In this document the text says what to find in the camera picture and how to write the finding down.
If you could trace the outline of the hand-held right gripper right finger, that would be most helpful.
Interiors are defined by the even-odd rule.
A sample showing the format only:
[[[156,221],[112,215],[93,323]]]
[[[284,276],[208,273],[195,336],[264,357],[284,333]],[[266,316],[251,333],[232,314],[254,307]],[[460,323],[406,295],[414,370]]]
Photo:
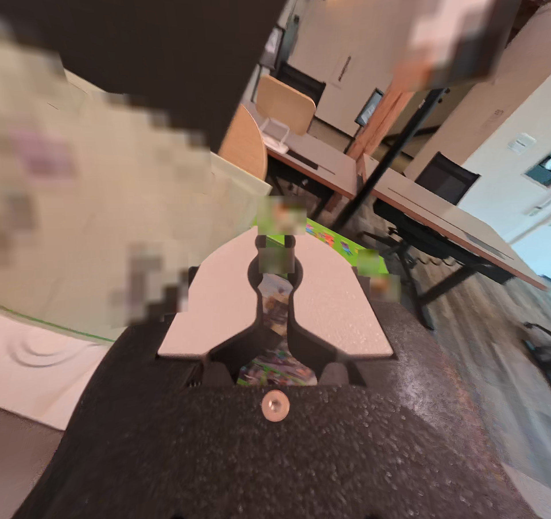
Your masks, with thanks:
[[[351,358],[391,357],[393,349],[351,264],[312,235],[295,236],[294,251],[298,327]]]

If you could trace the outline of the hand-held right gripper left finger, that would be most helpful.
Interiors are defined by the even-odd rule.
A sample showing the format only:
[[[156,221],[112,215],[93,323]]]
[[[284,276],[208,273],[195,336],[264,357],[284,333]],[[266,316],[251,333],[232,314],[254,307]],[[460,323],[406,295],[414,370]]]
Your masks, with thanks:
[[[189,286],[187,309],[174,317],[158,356],[204,358],[253,326],[261,304],[257,236],[253,226],[201,263]]]

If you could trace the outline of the instruction booklet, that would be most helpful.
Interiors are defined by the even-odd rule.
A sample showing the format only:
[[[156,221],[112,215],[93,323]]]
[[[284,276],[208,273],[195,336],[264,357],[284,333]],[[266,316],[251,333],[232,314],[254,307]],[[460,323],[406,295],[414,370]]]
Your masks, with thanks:
[[[1,309],[90,336],[183,309],[269,185],[161,112],[67,76],[1,18]]]

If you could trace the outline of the green toy set box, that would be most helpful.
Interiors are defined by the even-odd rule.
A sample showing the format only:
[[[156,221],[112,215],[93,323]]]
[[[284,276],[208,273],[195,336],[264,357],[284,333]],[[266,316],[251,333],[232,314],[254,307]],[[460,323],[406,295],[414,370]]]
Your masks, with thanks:
[[[362,385],[358,366],[391,359],[394,351],[368,300],[371,282],[389,282],[376,257],[375,277],[358,276],[347,258],[312,234],[295,237],[295,272],[288,274],[285,357],[258,357],[242,368],[238,385],[313,385],[329,365],[343,365],[350,383]]]

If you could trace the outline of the pale wooden table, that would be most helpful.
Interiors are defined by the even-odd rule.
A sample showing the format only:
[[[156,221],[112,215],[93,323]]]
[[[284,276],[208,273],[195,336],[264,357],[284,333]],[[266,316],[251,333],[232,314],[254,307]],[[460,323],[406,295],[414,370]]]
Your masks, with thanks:
[[[243,105],[260,128],[264,119],[256,111],[256,103],[246,100]],[[273,122],[261,132],[268,153],[267,180],[274,193],[283,195],[281,179],[317,197],[318,204],[309,213],[312,220],[318,220],[333,196],[355,197],[358,183],[353,159],[308,133],[286,133],[286,127]]]
[[[372,195],[376,198],[374,213],[395,226],[389,235],[396,234],[402,239],[396,241],[390,236],[363,231],[357,237],[368,236],[385,244],[388,249],[382,255],[398,257],[412,291],[417,317],[427,329],[435,330],[426,307],[475,273],[500,284],[516,277],[535,288],[549,290],[543,277],[536,275],[491,226],[396,171],[386,171]],[[419,294],[418,283],[412,276],[415,262],[408,260],[410,248],[431,257],[454,258],[460,268]]]

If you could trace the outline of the black pole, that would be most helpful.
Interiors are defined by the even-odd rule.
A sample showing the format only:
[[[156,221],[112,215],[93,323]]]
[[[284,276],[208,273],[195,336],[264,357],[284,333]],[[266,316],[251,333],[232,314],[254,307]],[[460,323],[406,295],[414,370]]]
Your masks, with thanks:
[[[400,155],[403,147],[410,142],[417,130],[421,127],[425,119],[432,113],[436,104],[441,101],[442,97],[450,91],[447,88],[432,89],[423,102],[419,105],[416,112],[411,116],[408,123],[404,126],[395,142],[391,145],[390,149],[379,161],[377,167],[367,178],[365,184],[358,191],[354,199],[349,201],[346,206],[339,213],[333,224],[331,230],[334,232],[340,232],[343,227],[346,226],[348,221],[354,216],[361,205],[369,197],[376,184],[383,177],[385,172],[391,167],[392,163]]]

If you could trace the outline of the black mesh office chair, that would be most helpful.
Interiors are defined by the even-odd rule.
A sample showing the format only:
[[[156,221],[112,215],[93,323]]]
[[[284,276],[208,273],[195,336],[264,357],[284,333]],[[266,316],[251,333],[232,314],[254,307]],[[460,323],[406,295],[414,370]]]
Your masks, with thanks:
[[[414,182],[457,206],[479,178],[438,151]]]

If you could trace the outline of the white book stand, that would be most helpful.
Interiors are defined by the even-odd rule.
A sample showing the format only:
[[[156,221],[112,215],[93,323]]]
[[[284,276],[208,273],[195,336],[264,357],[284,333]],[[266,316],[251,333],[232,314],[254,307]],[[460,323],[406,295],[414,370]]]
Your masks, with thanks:
[[[64,431],[109,348],[1,316],[1,408]]]

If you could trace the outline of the sign stand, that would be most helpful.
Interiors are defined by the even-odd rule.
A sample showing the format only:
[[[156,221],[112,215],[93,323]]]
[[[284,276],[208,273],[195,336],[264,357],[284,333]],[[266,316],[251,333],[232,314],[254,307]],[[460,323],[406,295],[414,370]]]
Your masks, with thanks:
[[[383,91],[378,88],[375,88],[374,91],[369,96],[368,100],[362,107],[360,113],[355,118],[355,123],[358,126],[364,127],[369,122],[371,116],[376,110],[378,104],[383,98]]]

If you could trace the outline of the black flat panel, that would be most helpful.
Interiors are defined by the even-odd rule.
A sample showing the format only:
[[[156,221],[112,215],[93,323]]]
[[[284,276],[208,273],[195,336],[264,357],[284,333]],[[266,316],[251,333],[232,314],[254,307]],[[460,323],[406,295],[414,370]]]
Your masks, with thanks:
[[[286,0],[1,0],[66,69],[219,151]]]

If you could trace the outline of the wooden post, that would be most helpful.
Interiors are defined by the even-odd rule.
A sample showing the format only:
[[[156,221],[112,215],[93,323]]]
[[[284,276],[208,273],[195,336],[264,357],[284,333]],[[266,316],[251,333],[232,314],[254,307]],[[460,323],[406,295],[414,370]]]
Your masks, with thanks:
[[[391,84],[382,96],[367,124],[354,137],[348,156],[360,167],[363,156],[370,156],[381,144],[383,137],[394,125],[415,92],[406,91]]]

